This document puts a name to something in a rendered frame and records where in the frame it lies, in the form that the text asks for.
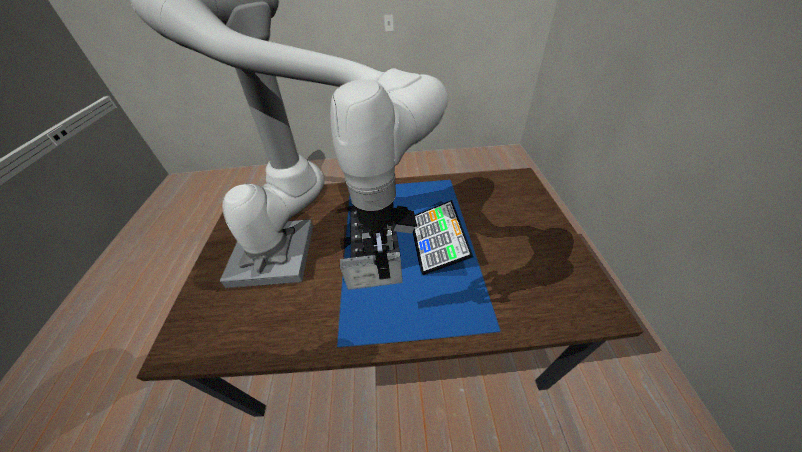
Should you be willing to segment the dark grey drive dock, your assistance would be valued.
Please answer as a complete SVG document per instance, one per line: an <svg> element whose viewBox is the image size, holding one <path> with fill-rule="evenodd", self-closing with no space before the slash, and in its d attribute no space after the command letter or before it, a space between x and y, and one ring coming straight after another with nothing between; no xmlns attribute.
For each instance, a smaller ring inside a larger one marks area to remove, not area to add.
<svg viewBox="0 0 802 452"><path fill-rule="evenodd" d="M394 250L387 250L387 253L400 252L397 232L393 231L393 226L391 226L391 230ZM362 241L362 233L362 225L358 220L356 207L351 207L351 258L375 255L374 252L365 253Z"/></svg>

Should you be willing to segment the blue flat mat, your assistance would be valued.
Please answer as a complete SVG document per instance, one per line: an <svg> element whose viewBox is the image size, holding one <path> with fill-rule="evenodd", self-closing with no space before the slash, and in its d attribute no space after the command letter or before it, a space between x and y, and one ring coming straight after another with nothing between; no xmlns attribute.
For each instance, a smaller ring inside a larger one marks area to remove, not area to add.
<svg viewBox="0 0 802 452"><path fill-rule="evenodd" d="M337 347L500 332L451 180L395 184L397 206L419 214L453 201L473 258L423 275L414 231L397 232L403 283L347 290Z"/></svg>

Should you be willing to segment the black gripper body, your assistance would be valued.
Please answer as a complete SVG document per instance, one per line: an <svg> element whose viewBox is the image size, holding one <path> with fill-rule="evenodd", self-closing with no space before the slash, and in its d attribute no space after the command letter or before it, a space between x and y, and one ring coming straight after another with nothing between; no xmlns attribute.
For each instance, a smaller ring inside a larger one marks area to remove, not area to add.
<svg viewBox="0 0 802 452"><path fill-rule="evenodd" d="M356 207L359 222L370 229L372 229L373 238L375 241L376 233L381 234L381 241L384 239L384 227L388 225L394 218L393 202L388 207L377 211L365 211Z"/></svg>

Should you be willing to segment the status display screen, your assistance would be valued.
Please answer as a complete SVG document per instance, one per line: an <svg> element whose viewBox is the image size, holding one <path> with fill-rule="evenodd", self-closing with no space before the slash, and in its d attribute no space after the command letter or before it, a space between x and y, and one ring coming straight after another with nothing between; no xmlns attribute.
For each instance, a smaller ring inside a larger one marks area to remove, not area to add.
<svg viewBox="0 0 802 452"><path fill-rule="evenodd" d="M415 215L422 274L473 258L452 200Z"/></svg>

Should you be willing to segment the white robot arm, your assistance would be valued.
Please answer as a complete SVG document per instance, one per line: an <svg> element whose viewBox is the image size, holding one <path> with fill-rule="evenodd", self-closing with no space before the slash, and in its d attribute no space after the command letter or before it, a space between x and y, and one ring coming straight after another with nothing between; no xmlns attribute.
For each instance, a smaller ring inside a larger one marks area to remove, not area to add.
<svg viewBox="0 0 802 452"><path fill-rule="evenodd" d="M324 186L318 166L297 153L275 76L339 87L330 108L334 150L352 204L365 211L392 204L395 166L409 147L440 123L448 104L444 85L430 75L395 68L380 72L347 59L269 42L279 0L130 2L163 37L236 69L270 162L267 183L261 188L242 184L230 189L223 199L223 213L245 250L238 265L254 266L257 274L267 264L288 261L295 230L283 228Z"/></svg>

